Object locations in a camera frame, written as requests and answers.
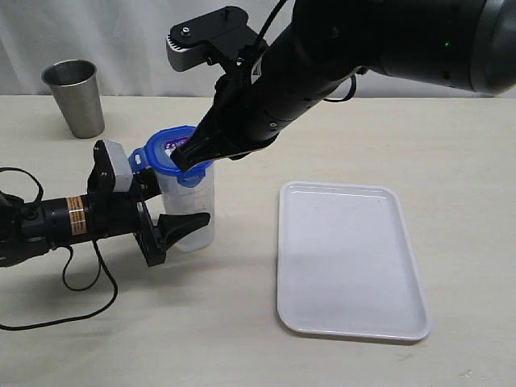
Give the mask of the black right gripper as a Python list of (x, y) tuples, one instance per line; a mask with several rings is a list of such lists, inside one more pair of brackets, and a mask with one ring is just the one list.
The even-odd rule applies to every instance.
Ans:
[(222, 75), (212, 107), (190, 138), (171, 154), (186, 173), (214, 160), (242, 158), (272, 144), (281, 131), (318, 103), (318, 75), (264, 73), (256, 81), (242, 72)]

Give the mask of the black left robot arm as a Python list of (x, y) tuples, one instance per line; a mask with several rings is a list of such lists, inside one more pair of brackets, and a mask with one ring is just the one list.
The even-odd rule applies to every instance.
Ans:
[(1, 266), (12, 267), (57, 248), (132, 234), (147, 265), (163, 264), (167, 251), (187, 235), (206, 227), (210, 214), (168, 215), (151, 219), (145, 202), (160, 195), (151, 171), (137, 173), (125, 192), (108, 191), (88, 180), (87, 193), (35, 200), (1, 195)]

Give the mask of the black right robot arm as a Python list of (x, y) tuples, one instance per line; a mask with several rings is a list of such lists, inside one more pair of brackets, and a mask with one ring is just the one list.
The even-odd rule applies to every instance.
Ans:
[(272, 42), (225, 6), (173, 26), (169, 63), (183, 72), (219, 65), (211, 108), (172, 153), (182, 171), (238, 160), (280, 132), (345, 81), (388, 77), (496, 95), (515, 85), (512, 1), (297, 1)]

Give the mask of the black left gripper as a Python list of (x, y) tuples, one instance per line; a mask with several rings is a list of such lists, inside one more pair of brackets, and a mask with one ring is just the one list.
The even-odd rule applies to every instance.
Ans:
[(194, 252), (211, 244), (210, 213), (161, 214), (154, 225), (145, 202), (161, 195), (153, 169), (133, 173), (126, 193), (89, 192), (86, 224), (90, 240), (132, 234), (149, 267), (163, 264), (174, 245)]

